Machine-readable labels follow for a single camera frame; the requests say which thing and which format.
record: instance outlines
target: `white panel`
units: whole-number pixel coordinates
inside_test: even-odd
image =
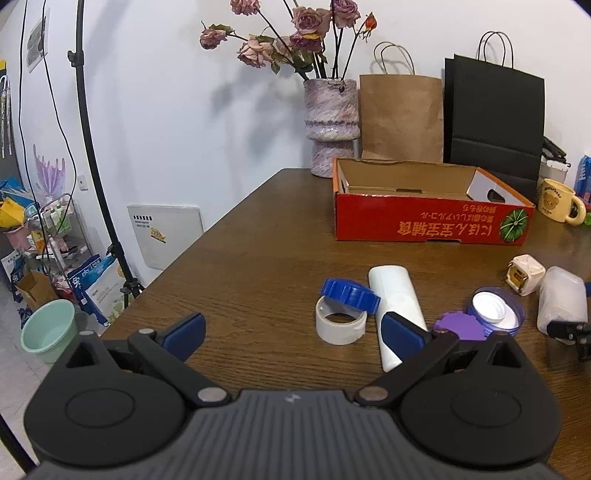
[[[203,235],[197,207],[129,205],[127,209],[144,262],[151,268],[166,269]]]

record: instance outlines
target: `blue bottle cap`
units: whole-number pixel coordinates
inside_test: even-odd
[[[369,288],[343,278],[327,278],[320,294],[372,315],[378,311],[381,300]]]

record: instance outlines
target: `leaf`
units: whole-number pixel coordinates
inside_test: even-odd
[[[256,39],[259,42],[270,43],[271,45],[273,45],[273,42],[275,41],[274,37],[267,37],[266,35],[259,35]]]
[[[307,62],[299,57],[294,57],[293,67],[297,72],[308,73],[314,70],[311,62]]]
[[[216,24],[213,24],[213,25],[210,25],[209,28],[211,30],[223,30],[224,32],[226,32],[228,34],[234,33],[234,29],[232,27],[228,27],[228,25],[222,25],[222,24],[216,25]]]
[[[501,238],[511,243],[519,239],[527,229],[528,216],[524,209],[515,209],[501,222],[499,234]]]
[[[273,50],[273,53],[271,53],[271,58],[275,63],[289,63],[288,59],[281,55],[281,53],[279,53],[277,50]]]

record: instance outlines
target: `watermelon graphic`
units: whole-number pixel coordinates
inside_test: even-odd
[[[514,242],[525,233],[528,216],[524,209],[513,210],[501,222],[501,238],[508,244]]]

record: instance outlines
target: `pink textured vase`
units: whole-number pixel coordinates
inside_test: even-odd
[[[306,137],[314,141],[310,171],[318,177],[332,178],[333,158],[352,158],[353,140],[361,134],[357,82],[306,80],[304,101],[308,113]]]

